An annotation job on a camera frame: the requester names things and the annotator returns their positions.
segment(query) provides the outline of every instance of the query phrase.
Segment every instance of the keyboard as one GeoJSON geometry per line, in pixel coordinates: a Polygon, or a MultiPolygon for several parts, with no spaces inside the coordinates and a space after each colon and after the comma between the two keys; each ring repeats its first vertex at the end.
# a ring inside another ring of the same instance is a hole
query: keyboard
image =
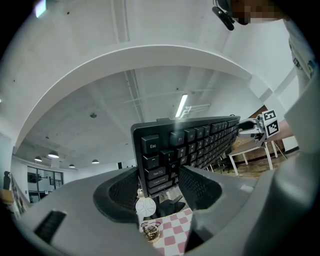
{"type": "Polygon", "coordinates": [[[137,123],[131,136],[139,181],[145,197],[178,186],[179,166],[206,169],[235,142],[239,116],[137,123]]]}

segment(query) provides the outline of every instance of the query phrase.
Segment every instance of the window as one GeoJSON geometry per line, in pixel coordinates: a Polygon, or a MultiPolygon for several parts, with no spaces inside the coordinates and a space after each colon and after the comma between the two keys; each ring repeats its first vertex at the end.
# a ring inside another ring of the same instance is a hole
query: window
{"type": "Polygon", "coordinates": [[[39,202],[46,195],[64,184],[63,173],[28,166],[28,191],[31,204],[39,202]]]}

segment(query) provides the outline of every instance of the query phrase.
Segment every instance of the fluorescent light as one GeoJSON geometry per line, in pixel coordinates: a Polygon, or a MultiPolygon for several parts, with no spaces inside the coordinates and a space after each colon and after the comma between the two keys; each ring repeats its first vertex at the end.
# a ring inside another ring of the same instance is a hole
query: fluorescent light
{"type": "Polygon", "coordinates": [[[41,159],[40,156],[35,157],[34,160],[37,161],[37,162],[42,162],[42,159],[41,159]]]}
{"type": "Polygon", "coordinates": [[[40,0],[35,6],[35,16],[39,18],[47,10],[46,0],[40,0]]]}
{"type": "Polygon", "coordinates": [[[182,95],[182,99],[180,101],[180,105],[179,105],[178,111],[176,112],[176,115],[175,115],[176,118],[180,117],[181,111],[184,108],[184,105],[186,103],[187,97],[188,97],[187,94],[182,95]]]}
{"type": "Polygon", "coordinates": [[[51,151],[49,154],[48,154],[48,157],[51,157],[51,158],[59,158],[59,155],[56,151],[51,151]]]}

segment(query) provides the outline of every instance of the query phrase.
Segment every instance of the checkered cloth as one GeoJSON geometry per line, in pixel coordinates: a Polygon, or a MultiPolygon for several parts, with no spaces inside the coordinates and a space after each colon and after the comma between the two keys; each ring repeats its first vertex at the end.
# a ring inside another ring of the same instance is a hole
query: checkered cloth
{"type": "Polygon", "coordinates": [[[192,211],[188,208],[170,216],[144,221],[161,223],[158,227],[160,239],[152,244],[153,247],[163,256],[183,255],[191,219],[192,211]]]}

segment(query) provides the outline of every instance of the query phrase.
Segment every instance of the person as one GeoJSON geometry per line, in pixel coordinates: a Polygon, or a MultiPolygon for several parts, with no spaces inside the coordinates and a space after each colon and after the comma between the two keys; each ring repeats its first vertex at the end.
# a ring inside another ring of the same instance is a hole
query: person
{"type": "MultiPolygon", "coordinates": [[[[310,45],[295,22],[285,15],[272,0],[217,0],[217,3],[222,9],[231,12],[231,16],[242,25],[284,21],[289,32],[288,46],[291,49],[292,61],[296,67],[299,95],[301,96],[318,63],[310,45]]],[[[291,136],[293,133],[286,120],[283,120],[279,123],[279,132],[267,141],[281,140],[291,136]]]]}

